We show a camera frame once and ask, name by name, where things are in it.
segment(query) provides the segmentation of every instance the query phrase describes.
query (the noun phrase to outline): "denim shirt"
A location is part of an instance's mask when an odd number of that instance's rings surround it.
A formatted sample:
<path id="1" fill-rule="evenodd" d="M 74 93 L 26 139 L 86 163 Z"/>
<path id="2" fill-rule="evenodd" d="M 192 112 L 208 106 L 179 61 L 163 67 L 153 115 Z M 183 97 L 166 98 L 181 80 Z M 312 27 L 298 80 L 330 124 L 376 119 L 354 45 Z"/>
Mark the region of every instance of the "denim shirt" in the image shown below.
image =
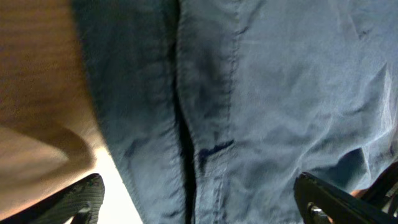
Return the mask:
<path id="1" fill-rule="evenodd" d="M 302 223 L 397 160 L 396 0 L 73 0 L 98 122 L 146 223 Z"/>

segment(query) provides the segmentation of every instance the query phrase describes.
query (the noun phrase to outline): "wooden table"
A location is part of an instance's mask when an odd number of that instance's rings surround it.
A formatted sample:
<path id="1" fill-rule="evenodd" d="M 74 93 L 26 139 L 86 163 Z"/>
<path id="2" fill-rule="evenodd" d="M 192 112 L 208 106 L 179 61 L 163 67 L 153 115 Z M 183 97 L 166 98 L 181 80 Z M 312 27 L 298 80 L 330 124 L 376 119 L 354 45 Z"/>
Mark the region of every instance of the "wooden table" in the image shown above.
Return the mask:
<path id="1" fill-rule="evenodd" d="M 0 220 L 96 171 L 104 206 L 124 200 L 119 212 L 137 221 L 96 124 L 69 1 L 0 0 Z"/>

